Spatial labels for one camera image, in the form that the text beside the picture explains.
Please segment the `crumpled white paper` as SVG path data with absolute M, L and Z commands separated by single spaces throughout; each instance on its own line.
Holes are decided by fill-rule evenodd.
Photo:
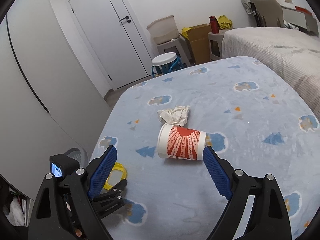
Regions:
M 157 111 L 158 119 L 164 124 L 184 127 L 188 122 L 190 106 L 175 106 L 172 109 Z

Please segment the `grey perforated trash basket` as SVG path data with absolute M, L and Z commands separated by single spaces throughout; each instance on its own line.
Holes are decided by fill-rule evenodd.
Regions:
M 88 165 L 88 154 L 83 148 L 70 148 L 64 155 L 78 161 L 81 168 L 86 168 Z

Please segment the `grey plastic stool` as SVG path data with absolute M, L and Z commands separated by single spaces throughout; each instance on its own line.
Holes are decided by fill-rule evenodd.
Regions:
M 157 45 L 159 54 L 174 52 L 180 57 L 183 64 L 187 67 L 191 66 L 191 54 L 184 38 L 179 37 L 163 44 Z

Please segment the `white desk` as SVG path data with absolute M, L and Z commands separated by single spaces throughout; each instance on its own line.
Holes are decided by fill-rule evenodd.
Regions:
M 292 0 L 284 0 L 281 5 L 283 10 L 283 17 L 286 22 L 297 26 L 308 33 L 319 37 L 319 29 L 317 20 L 313 14 L 305 8 L 297 7 Z

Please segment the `red white paper cup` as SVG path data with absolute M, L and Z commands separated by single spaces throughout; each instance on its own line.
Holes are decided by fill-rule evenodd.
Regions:
M 195 129 L 164 124 L 157 140 L 160 158 L 203 160 L 207 133 Z

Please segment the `beige bed cover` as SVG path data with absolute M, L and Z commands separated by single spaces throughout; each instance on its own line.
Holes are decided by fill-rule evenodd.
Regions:
M 247 27 L 229 30 L 223 58 L 249 56 L 286 81 L 319 118 L 319 39 L 293 29 Z

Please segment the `grey chair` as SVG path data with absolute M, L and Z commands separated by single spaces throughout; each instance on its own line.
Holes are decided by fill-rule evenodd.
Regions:
M 258 27 L 285 28 L 283 10 L 276 0 L 240 0 Z

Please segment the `grey side stool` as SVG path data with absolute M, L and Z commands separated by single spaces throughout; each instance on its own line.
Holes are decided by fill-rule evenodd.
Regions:
M 222 42 L 227 30 L 220 30 L 218 34 L 208 33 L 210 60 L 216 61 L 222 59 Z

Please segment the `translucent storage bin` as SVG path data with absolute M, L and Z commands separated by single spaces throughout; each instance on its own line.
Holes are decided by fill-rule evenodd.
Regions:
M 153 21 L 146 29 L 157 45 L 177 39 L 180 36 L 173 15 Z

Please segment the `brown cardboard box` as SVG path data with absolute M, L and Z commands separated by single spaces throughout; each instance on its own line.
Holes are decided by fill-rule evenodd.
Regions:
M 203 64 L 210 61 L 208 34 L 211 27 L 208 24 L 183 28 L 181 35 L 185 39 L 191 57 L 195 64 Z

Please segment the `white door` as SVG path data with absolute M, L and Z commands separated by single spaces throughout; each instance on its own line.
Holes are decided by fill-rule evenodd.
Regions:
M 122 2 L 69 0 L 87 45 L 114 88 L 118 89 L 150 74 L 151 58 L 135 23 Z M 131 23 L 119 22 L 129 16 Z

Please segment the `white wardrobe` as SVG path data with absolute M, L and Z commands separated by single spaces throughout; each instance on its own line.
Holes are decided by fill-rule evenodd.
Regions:
M 49 157 L 92 154 L 109 112 L 51 7 L 11 7 L 1 24 L 1 175 L 35 198 Z

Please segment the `white blue round stool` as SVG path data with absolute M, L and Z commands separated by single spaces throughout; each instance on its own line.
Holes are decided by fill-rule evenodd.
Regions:
M 183 69 L 181 58 L 174 52 L 158 55 L 151 61 L 152 77 Z

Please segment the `yellow bag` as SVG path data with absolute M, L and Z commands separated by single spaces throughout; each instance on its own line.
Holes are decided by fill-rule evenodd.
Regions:
M 226 15 L 221 15 L 217 19 L 221 30 L 233 29 L 233 22 Z

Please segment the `red water bottle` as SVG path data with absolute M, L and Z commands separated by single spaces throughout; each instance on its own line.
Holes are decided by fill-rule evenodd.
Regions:
M 219 34 L 220 33 L 220 26 L 218 23 L 218 20 L 216 19 L 215 16 L 210 16 L 210 26 L 213 34 Z

